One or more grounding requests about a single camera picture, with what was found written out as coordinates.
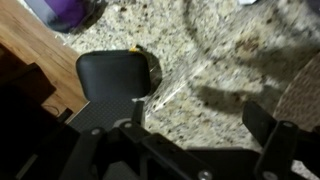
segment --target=speckled countertop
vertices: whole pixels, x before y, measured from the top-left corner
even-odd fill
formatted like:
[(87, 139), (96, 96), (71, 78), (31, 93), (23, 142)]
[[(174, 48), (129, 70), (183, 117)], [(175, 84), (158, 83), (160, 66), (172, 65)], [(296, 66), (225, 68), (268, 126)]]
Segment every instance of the speckled countertop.
[(273, 112), (319, 50), (317, 20), (302, 0), (125, 0), (109, 3), (83, 33), (62, 37), (79, 53), (139, 44), (159, 59), (148, 130), (182, 147), (259, 150), (241, 123), (242, 103), (253, 99)]

